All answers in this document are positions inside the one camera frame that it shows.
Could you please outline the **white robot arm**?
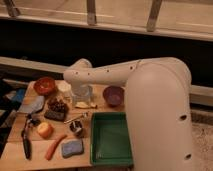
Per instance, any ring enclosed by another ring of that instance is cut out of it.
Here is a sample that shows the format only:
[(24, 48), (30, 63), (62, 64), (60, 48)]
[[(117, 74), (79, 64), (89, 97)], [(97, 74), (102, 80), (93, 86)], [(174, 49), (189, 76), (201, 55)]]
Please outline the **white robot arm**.
[(93, 68), (80, 59), (64, 74), (76, 97), (91, 84), (125, 88), (134, 171), (195, 171), (189, 104), (191, 73), (173, 57)]

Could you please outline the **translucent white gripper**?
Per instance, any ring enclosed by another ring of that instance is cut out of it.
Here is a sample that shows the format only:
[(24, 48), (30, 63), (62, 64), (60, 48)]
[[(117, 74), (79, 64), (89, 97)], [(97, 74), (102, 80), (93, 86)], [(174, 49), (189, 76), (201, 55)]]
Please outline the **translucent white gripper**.
[(74, 86), (71, 88), (72, 103), (74, 106), (78, 102), (85, 102), (90, 104), (92, 99), (92, 87), (90, 85)]

